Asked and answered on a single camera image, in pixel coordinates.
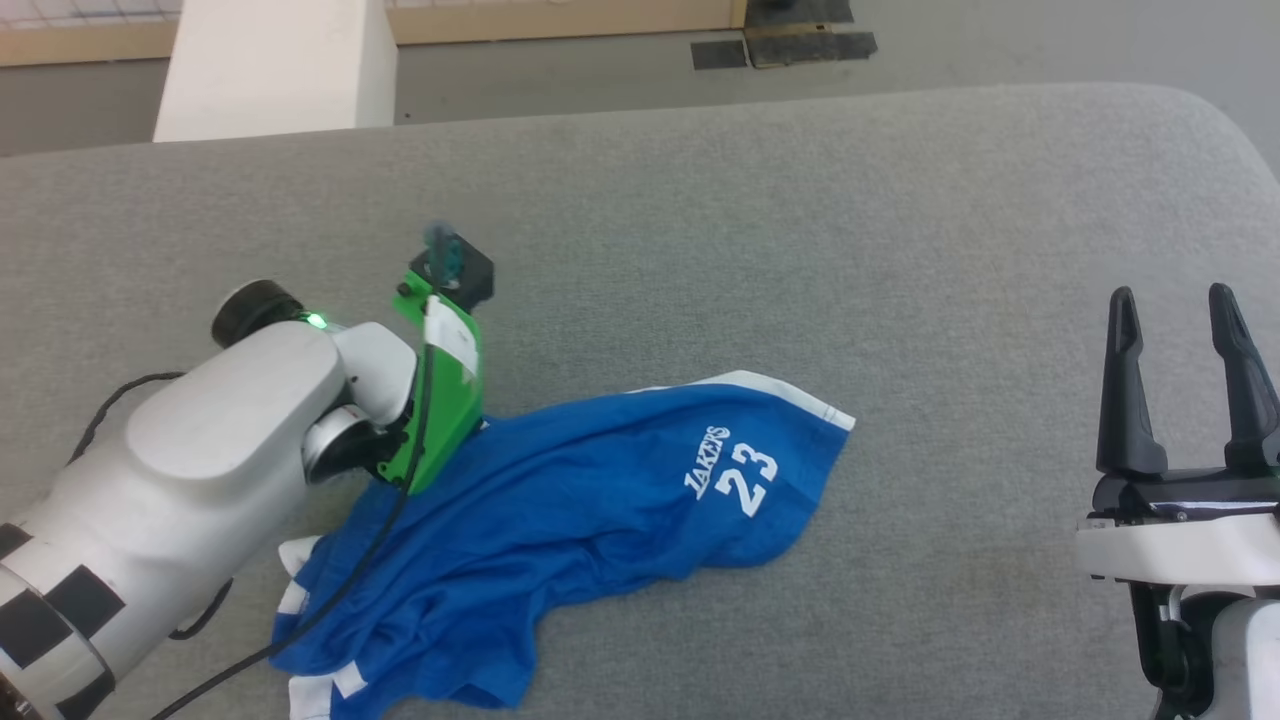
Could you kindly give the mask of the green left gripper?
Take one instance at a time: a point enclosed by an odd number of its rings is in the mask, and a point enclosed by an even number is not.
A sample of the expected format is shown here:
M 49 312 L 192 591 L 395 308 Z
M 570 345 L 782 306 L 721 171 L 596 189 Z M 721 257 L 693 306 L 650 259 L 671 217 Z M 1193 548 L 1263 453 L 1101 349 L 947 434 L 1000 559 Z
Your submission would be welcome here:
M 465 314 L 463 318 L 474 328 L 480 345 L 480 377 L 471 379 L 453 357 L 425 343 L 424 311 L 434 292 L 425 287 L 411 287 L 407 282 L 408 273 L 397 290 L 393 306 L 412 322 L 419 336 L 410 345 L 413 350 L 413 373 L 408 402 L 396 433 L 401 443 L 384 461 L 384 480 L 417 495 L 436 479 L 454 451 L 481 424 L 483 334 L 474 318 L 454 306 Z

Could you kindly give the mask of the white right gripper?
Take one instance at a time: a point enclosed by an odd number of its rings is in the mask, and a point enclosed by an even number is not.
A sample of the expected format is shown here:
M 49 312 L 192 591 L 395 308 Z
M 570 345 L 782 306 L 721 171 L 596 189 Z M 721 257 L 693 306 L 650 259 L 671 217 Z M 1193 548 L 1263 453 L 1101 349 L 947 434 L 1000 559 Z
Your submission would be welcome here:
M 1166 473 L 1140 374 L 1137 301 L 1126 286 L 1111 293 L 1096 450 L 1096 469 L 1107 475 L 1075 534 L 1076 561 L 1091 577 L 1280 587 L 1280 396 L 1233 290 L 1211 284 L 1208 304 L 1228 389 L 1228 468 Z

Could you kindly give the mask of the blue Lakers jersey shirt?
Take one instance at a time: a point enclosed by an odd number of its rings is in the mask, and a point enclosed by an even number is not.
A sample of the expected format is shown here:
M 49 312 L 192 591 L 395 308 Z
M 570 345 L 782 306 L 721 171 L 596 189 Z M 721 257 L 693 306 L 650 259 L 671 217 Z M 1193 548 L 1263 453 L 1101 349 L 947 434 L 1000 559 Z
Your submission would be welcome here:
M 273 639 L 316 621 L 271 661 L 289 720 L 381 720 L 412 697 L 517 707 L 549 611 L 777 559 L 854 427 L 744 370 L 489 419 L 398 518 L 398 492 L 371 482 L 338 528 L 280 546 L 291 582 Z

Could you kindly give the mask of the white paper tag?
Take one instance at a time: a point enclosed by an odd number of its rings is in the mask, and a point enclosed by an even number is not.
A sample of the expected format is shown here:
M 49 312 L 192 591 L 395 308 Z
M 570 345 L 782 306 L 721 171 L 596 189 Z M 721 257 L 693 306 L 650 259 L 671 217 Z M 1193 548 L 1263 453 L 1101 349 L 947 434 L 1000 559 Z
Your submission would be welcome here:
M 424 311 L 424 340 L 453 357 L 471 379 L 480 377 L 480 345 L 465 314 L 431 293 Z

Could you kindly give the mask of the grey fabric sofa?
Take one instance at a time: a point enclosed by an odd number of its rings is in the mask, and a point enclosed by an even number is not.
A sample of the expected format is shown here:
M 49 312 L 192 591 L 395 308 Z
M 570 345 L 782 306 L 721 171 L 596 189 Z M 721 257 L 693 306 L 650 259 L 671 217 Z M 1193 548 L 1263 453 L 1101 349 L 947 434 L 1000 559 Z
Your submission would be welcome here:
M 492 414 L 744 369 L 856 425 L 783 557 L 556 610 L 516 712 L 393 720 L 1149 716 L 1074 532 L 1117 287 L 1172 468 L 1230 436 L 1212 283 L 1280 388 L 1280 182 L 1217 108 L 1019 86 L 0 159 L 0 523 L 244 282 L 403 331 L 433 222 L 495 263 Z

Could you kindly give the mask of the white box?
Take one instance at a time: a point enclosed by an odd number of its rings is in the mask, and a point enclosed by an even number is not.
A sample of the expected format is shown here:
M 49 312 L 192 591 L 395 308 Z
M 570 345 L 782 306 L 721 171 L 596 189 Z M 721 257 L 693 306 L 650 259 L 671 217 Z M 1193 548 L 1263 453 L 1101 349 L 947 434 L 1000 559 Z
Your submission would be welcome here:
M 384 0 L 184 0 L 155 143 L 390 127 Z

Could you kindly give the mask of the small black floor tape patch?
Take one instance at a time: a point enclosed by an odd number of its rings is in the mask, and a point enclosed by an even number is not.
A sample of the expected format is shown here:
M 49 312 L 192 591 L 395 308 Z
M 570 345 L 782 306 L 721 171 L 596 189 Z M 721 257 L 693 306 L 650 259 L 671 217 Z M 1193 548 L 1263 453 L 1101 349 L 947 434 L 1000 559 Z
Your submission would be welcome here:
M 739 69 L 749 65 L 746 45 L 741 38 L 690 44 L 694 70 Z

